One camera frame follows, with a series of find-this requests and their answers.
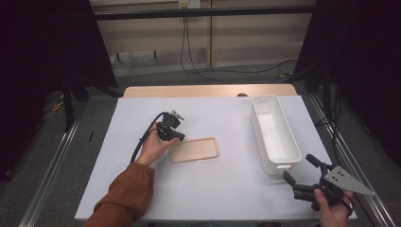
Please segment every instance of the white storage bin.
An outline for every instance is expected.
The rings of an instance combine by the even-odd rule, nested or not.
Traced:
[[[278,97],[255,96],[251,120],[265,172],[282,174],[284,170],[291,171],[302,155]]]

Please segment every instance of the gray carpet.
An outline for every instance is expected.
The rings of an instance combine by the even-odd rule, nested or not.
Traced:
[[[290,62],[281,67],[282,72],[292,72],[295,63]],[[269,68],[266,65],[238,66],[226,68],[229,70],[260,71]],[[229,83],[271,83],[276,80],[278,69],[264,73],[238,74],[233,72],[205,72],[204,77],[224,80]],[[196,74],[185,72],[158,73],[144,76],[117,78],[119,90],[123,91],[129,86],[144,85],[180,85],[180,84],[221,84],[221,82],[204,79]],[[307,94],[303,83],[296,82],[297,92],[303,96],[305,105],[314,122],[320,120],[313,105],[310,94]],[[74,139],[66,153],[57,180],[45,201],[43,210],[37,219],[36,226],[82,226],[82,221],[73,219],[86,183],[89,180],[96,157],[101,148],[103,138],[107,132],[116,98],[105,96],[97,90],[88,89],[92,94],[86,104],[83,118],[78,125]],[[63,137],[64,130],[63,109],[58,112],[47,113],[41,127],[32,138],[29,148],[13,169],[13,179],[0,184],[0,226],[18,226],[32,197],[41,183],[42,177],[49,166],[55,150]],[[343,100],[342,114],[339,120],[339,131],[343,135],[350,150],[364,173],[373,184],[376,193],[381,197],[396,223],[401,219],[401,170],[388,158],[377,139],[365,132],[359,117]],[[331,138],[324,127],[317,127],[323,143],[332,158],[335,159]],[[363,197],[362,205],[368,210],[368,216],[375,219],[369,212],[369,207]],[[357,220],[350,221],[350,226],[372,226],[364,214],[360,204],[356,201]],[[282,226],[313,226],[316,221],[284,222]]]

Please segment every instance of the brown sleeve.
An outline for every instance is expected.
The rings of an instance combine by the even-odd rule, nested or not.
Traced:
[[[131,226],[148,209],[153,196],[153,180],[152,168],[130,164],[110,184],[108,194],[97,203],[85,226]]]

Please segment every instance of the white tabletop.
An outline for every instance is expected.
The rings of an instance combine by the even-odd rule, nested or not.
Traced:
[[[320,178],[305,156],[330,163],[300,96],[279,96],[303,160],[292,169],[298,183]],[[263,169],[250,119],[250,97],[120,98],[94,171],[75,218],[87,219],[109,184],[130,162],[153,118],[175,110],[185,118],[177,129],[185,139],[215,137],[216,159],[172,164],[168,154],[155,162],[154,197],[143,221],[258,221],[314,219],[310,202],[293,199],[281,176]]]

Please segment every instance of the wire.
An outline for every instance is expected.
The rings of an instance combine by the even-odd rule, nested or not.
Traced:
[[[348,217],[350,217],[355,209],[354,202],[352,201],[351,197],[349,197],[347,194],[343,193],[342,196],[345,196],[350,201],[351,205],[348,205],[347,202],[341,200],[341,203],[348,209]]]
[[[186,73],[189,73],[189,74],[197,74],[197,75],[199,75],[199,76],[200,76],[201,78],[203,78],[203,79],[210,79],[210,80],[214,80],[214,81],[217,81],[217,82],[230,84],[229,82],[224,81],[224,80],[213,79],[213,78],[205,77],[204,75],[201,74],[201,72],[199,72],[199,71],[195,68],[194,62],[193,62],[193,60],[192,60],[191,45],[190,45],[190,43],[189,43],[188,20],[187,20],[186,17],[183,17],[183,44],[185,43],[185,33],[186,33],[186,42],[187,42],[188,51],[189,51],[189,58],[191,59],[192,68],[194,69],[195,73],[190,72],[190,71],[187,71],[187,70],[183,67],[183,45],[182,45],[182,48],[181,48],[181,56],[180,56],[181,68],[182,68]]]
[[[184,46],[184,43],[185,43],[185,34],[186,34],[186,42],[187,42],[187,46],[188,46],[189,57],[190,57],[190,60],[191,60],[192,68],[194,69],[195,72],[188,71],[188,70],[186,70],[186,69],[183,67],[183,46]],[[189,74],[197,74],[197,75],[201,76],[201,77],[204,78],[204,79],[211,79],[211,80],[215,80],[215,81],[218,81],[218,82],[230,84],[229,82],[223,81],[223,80],[220,80],[220,79],[212,79],[212,78],[205,77],[205,76],[202,75],[201,73],[226,72],[226,73],[238,73],[238,74],[259,74],[259,73],[269,72],[269,71],[271,71],[271,70],[273,70],[273,69],[275,69],[275,68],[279,68],[279,72],[281,72],[281,68],[280,68],[280,67],[281,67],[283,64],[285,64],[285,63],[287,63],[287,62],[297,62],[297,60],[286,60],[286,61],[282,61],[282,62],[278,63],[277,65],[274,65],[274,66],[271,67],[271,68],[263,69],[263,70],[259,70],[259,71],[237,71],[237,70],[226,70],[226,69],[197,70],[197,69],[195,68],[195,65],[194,65],[194,62],[193,62],[193,59],[192,59],[192,54],[191,54],[191,44],[190,44],[190,42],[189,42],[189,26],[188,26],[188,20],[187,20],[186,17],[183,17],[183,44],[182,44],[182,47],[181,47],[180,62],[181,62],[181,68],[182,68],[186,73],[189,73]],[[279,76],[277,76],[277,78],[275,78],[271,83],[274,83],[276,80],[278,80],[278,78],[279,78]]]
[[[142,145],[144,144],[145,140],[147,139],[147,137],[149,136],[149,134],[153,131],[151,131],[151,127],[153,126],[153,124],[157,121],[157,119],[159,119],[160,116],[167,114],[166,112],[162,112],[159,113],[154,120],[150,123],[148,129],[145,131],[144,135],[142,136],[142,138],[139,139],[139,143],[135,148],[135,151],[133,152],[133,155],[131,157],[130,163],[133,163],[135,161],[136,155],[138,154],[139,148],[142,147]]]
[[[315,123],[315,126],[326,126],[326,125],[332,125],[333,126],[333,132],[332,132],[333,153],[334,153],[334,156],[335,156],[335,161],[337,162],[338,165],[340,165],[340,158],[339,158],[339,155],[337,154],[337,149],[336,149],[337,133],[339,131],[338,121],[339,121],[341,113],[342,113],[341,95],[340,95],[339,86],[336,87],[335,96],[334,96],[334,104],[333,104],[333,107],[331,108],[331,111],[332,111],[332,115],[333,115],[332,119],[329,119],[328,117],[325,116],[323,119],[321,119],[320,121]],[[359,206],[362,208],[362,211],[365,214],[366,218],[369,220],[369,222],[371,223],[372,226],[375,226],[373,220],[369,216],[367,210],[363,206],[363,204],[360,201],[360,199],[359,199],[357,194],[355,194],[355,198],[357,199],[357,202],[359,203]]]

